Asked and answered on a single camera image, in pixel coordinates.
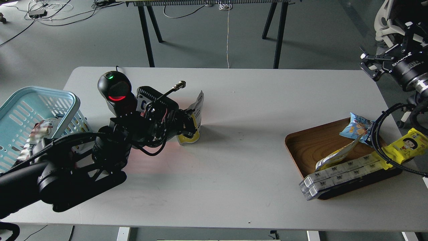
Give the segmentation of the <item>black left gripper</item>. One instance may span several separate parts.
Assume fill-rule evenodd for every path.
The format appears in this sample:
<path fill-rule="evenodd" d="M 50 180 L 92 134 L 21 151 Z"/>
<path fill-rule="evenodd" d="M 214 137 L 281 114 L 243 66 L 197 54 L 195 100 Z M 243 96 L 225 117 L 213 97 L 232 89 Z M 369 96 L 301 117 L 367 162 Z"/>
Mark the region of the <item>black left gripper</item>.
<path fill-rule="evenodd" d="M 165 94 L 150 86 L 137 89 L 137 129 L 133 136 L 133 148 L 155 148 L 174 136 L 199 138 L 199 127 L 195 114 L 179 109 L 177 102 L 169 94 L 186 87 L 185 81 L 179 81 Z"/>

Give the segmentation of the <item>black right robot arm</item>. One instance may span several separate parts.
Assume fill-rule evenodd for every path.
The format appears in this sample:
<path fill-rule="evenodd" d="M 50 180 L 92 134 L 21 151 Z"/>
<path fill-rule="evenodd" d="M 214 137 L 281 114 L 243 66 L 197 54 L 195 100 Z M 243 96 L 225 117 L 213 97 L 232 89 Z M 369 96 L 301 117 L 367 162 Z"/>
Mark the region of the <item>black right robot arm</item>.
<path fill-rule="evenodd" d="M 422 34 L 422 43 L 427 43 L 427 25 L 424 22 L 408 22 L 401 43 L 379 55 L 363 52 L 359 66 L 373 81 L 378 81 L 382 74 L 387 73 L 403 91 L 416 91 L 409 118 L 416 130 L 427 135 L 427 128 L 417 120 L 419 114 L 427 113 L 427 46 L 413 40 L 416 32 Z"/>

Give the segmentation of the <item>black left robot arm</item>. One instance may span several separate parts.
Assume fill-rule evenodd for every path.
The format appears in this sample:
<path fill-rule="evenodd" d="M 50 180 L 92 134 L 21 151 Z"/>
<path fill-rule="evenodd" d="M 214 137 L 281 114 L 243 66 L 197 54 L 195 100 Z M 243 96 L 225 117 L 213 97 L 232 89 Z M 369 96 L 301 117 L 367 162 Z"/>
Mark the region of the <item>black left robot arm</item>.
<path fill-rule="evenodd" d="M 43 139 L 40 151 L 1 174 L 1 218 L 38 201 L 64 212 L 124 183 L 132 148 L 153 157 L 174 136 L 193 138 L 193 110 L 179 109 L 168 97 L 185 86 L 179 81 L 164 94 L 142 87 L 149 102 L 139 111 L 129 81 L 99 80 L 98 90 L 115 117 L 98 132 Z"/>

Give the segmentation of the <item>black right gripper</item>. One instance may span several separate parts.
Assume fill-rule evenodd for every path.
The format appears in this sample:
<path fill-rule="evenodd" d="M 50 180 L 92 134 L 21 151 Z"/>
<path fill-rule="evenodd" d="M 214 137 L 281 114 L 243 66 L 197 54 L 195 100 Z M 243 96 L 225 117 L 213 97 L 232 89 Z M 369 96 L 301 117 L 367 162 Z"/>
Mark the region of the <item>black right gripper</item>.
<path fill-rule="evenodd" d="M 404 92 L 410 92 L 416 90 L 414 79 L 427 74 L 427 20 L 396 23 L 405 31 L 399 47 L 392 47 L 382 55 L 363 52 L 359 66 L 373 81 L 388 73 Z"/>

